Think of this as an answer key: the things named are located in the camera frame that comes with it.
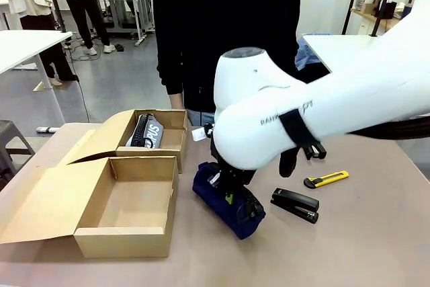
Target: white sneaker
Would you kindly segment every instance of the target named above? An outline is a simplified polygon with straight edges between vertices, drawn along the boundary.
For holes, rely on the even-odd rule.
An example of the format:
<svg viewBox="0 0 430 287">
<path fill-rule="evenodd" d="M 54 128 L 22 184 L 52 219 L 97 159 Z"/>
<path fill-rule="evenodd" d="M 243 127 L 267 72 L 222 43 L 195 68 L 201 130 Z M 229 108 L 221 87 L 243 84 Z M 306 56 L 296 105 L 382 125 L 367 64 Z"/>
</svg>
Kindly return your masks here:
<svg viewBox="0 0 430 287">
<path fill-rule="evenodd" d="M 51 85 L 55 87 L 60 87 L 62 85 L 62 83 L 57 79 L 55 79 L 54 77 L 49 77 L 48 79 L 49 79 L 49 83 L 51 83 Z"/>
<path fill-rule="evenodd" d="M 84 49 L 83 49 L 83 54 L 94 56 L 94 55 L 97 55 L 97 51 L 95 50 L 95 48 L 94 48 L 94 47 L 91 47 L 91 48 L 84 48 Z"/>
<path fill-rule="evenodd" d="M 112 45 L 112 44 L 110 44 L 109 46 L 105 45 L 105 49 L 104 49 L 105 53 L 112 53 L 115 51 L 116 51 L 115 45 Z"/>
</svg>

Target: navy blue pouch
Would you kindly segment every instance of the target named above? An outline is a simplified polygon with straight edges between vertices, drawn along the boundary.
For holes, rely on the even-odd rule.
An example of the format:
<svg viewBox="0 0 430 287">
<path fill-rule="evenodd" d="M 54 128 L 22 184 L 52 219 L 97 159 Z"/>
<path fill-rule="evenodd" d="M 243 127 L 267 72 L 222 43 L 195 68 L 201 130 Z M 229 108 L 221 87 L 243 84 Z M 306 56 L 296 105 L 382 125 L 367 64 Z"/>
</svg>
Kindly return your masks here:
<svg viewBox="0 0 430 287">
<path fill-rule="evenodd" d="M 266 213 L 263 206 L 258 202 L 254 195 L 244 186 L 233 192 L 231 204 L 227 201 L 226 196 L 222 195 L 209 182 L 219 170 L 211 163 L 202 163 L 198 167 L 193 182 L 193 191 L 202 198 L 202 200 L 215 211 L 230 229 L 240 239 L 246 239 L 252 235 L 260 222 L 264 219 Z M 252 201 L 258 204 L 261 210 L 252 218 L 248 217 L 247 202 Z"/>
</svg>

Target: black pants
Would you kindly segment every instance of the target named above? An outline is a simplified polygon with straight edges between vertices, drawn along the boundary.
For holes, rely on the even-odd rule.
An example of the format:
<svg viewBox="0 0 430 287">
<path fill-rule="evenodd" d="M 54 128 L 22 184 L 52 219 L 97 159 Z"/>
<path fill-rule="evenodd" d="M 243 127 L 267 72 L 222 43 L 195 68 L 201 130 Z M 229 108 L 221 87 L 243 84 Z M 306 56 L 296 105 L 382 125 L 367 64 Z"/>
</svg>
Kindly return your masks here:
<svg viewBox="0 0 430 287">
<path fill-rule="evenodd" d="M 93 42 L 91 41 L 91 33 L 87 25 L 87 16 L 85 11 L 87 11 L 89 19 L 100 37 L 101 42 L 104 45 L 110 45 L 108 33 L 106 27 L 103 24 L 103 16 L 101 15 L 99 4 L 97 0 L 66 0 L 69 5 L 70 11 L 72 13 L 73 19 L 78 26 L 78 31 L 85 42 L 87 48 L 93 47 Z"/>
<path fill-rule="evenodd" d="M 55 30 L 54 17 L 52 14 L 41 16 L 27 15 L 20 20 L 23 30 Z M 55 76 L 55 71 L 52 66 L 50 66 L 51 63 L 54 63 L 60 80 L 72 81 L 74 79 L 72 70 L 70 70 L 66 56 L 62 51 L 61 44 L 55 44 L 54 46 L 41 52 L 40 59 L 42 60 L 43 67 L 45 68 L 48 77 Z"/>
</svg>

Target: tan table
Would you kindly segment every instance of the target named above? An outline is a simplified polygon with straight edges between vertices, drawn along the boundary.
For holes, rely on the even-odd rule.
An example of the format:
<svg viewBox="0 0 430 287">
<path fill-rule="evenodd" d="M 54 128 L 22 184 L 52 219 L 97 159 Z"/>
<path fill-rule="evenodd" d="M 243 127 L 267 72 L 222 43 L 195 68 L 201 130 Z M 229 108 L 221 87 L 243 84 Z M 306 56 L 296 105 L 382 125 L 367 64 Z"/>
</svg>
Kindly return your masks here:
<svg viewBox="0 0 430 287">
<path fill-rule="evenodd" d="M 146 0 L 108 0 L 110 4 L 110 9 L 112 12 L 112 19 L 114 26 L 108 27 L 106 30 L 109 33 L 135 33 L 138 34 L 138 40 L 134 43 L 138 46 L 146 38 L 145 30 L 149 27 L 149 17 L 148 17 L 148 6 Z M 124 23 L 127 22 L 126 8 L 124 5 L 125 1 L 133 2 L 134 9 L 134 19 L 136 22 L 136 28 L 124 27 Z"/>
<path fill-rule="evenodd" d="M 66 124 L 0 192 L 7 197 L 37 167 L 55 166 L 96 124 Z M 0 284 L 16 286 L 428 286 L 430 185 L 393 142 L 341 136 L 325 142 L 324 161 L 299 154 L 290 179 L 274 162 L 250 188 L 267 216 L 238 241 L 191 191 L 196 167 L 210 160 L 209 142 L 188 136 L 171 255 L 166 259 L 83 259 L 73 238 L 0 246 Z M 306 176 L 348 170 L 350 178 L 308 190 Z M 320 200 L 312 225 L 269 203 L 277 187 Z"/>
</svg>

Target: table surface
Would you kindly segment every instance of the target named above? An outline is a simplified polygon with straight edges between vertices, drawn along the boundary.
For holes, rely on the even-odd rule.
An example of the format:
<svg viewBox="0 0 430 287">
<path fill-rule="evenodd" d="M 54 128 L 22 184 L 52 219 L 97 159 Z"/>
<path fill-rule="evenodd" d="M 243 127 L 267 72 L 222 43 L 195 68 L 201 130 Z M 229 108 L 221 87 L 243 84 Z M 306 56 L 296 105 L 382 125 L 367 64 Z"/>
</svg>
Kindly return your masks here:
<svg viewBox="0 0 430 287">
<path fill-rule="evenodd" d="M 0 74 L 72 35 L 54 30 L 0 31 Z"/>
<path fill-rule="evenodd" d="M 8 197 L 41 167 L 53 167 L 98 124 L 64 125 L 0 192 Z M 428 286 L 430 185 L 394 142 L 340 136 L 324 142 L 323 161 L 300 152 L 291 178 L 277 161 L 249 188 L 264 205 L 256 233 L 238 241 L 191 191 L 209 141 L 187 136 L 171 254 L 165 259 L 88 260 L 72 237 L 0 245 L 0 283 L 14 286 Z M 347 170 L 348 179 L 309 190 L 304 177 Z M 320 201 L 313 225 L 269 203 L 285 188 Z"/>
<path fill-rule="evenodd" d="M 351 12 L 356 13 L 359 16 L 362 16 L 363 18 L 366 18 L 368 21 L 376 23 L 376 18 L 373 15 L 370 15 L 369 13 L 362 13 L 360 10 L 351 9 Z M 383 19 L 381 20 L 381 28 L 385 28 L 387 31 L 392 29 L 395 25 L 397 25 L 400 22 L 400 19 L 398 18 L 392 18 L 392 19 Z"/>
<path fill-rule="evenodd" d="M 303 39 L 332 73 L 359 62 L 362 52 L 377 41 L 366 35 L 305 35 Z"/>
</svg>

